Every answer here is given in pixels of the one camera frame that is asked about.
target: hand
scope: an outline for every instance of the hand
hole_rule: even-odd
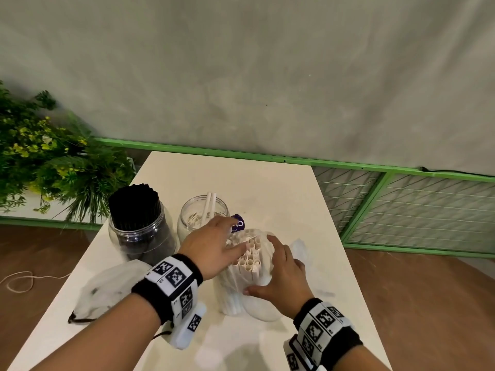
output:
[[[208,224],[189,234],[182,243],[179,254],[196,264],[204,280],[214,278],[246,252],[245,242],[229,249],[225,247],[231,228],[237,222],[236,218],[215,216]]]
[[[244,294],[266,299],[283,315],[294,319],[307,300],[314,298],[306,281],[306,268],[277,237],[269,235],[267,238],[275,248],[272,279],[267,286],[248,286]]]

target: brown floor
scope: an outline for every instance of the brown floor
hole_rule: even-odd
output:
[[[0,280],[19,271],[37,276],[63,276],[72,271],[89,242],[81,230],[0,225]],[[29,286],[29,279],[12,283]],[[27,293],[0,286],[0,370],[5,370],[52,302],[64,280],[42,279]]]
[[[495,369],[495,280],[452,257],[346,252],[394,371]]]
[[[0,279],[24,270],[65,275],[89,244],[78,230],[0,225],[0,232]],[[451,257],[346,252],[394,371],[495,369],[495,280]],[[0,371],[63,282],[37,280],[24,294],[0,286]]]

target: green plant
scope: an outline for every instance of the green plant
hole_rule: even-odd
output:
[[[68,204],[67,221],[94,223],[107,217],[108,197],[128,185],[134,169],[122,149],[103,146],[73,115],[67,128],[37,114],[56,102],[43,91],[32,100],[13,99],[0,81],[0,208],[8,211],[25,203],[24,191],[40,194],[37,211],[50,200]]]

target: concrete wall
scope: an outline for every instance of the concrete wall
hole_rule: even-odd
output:
[[[495,0],[0,0],[0,78],[99,136],[495,174]]]

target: purple label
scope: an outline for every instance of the purple label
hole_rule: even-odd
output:
[[[244,230],[244,220],[242,217],[240,217],[239,214],[232,215],[233,218],[236,218],[237,224],[232,226],[232,233],[235,233],[236,231]]]

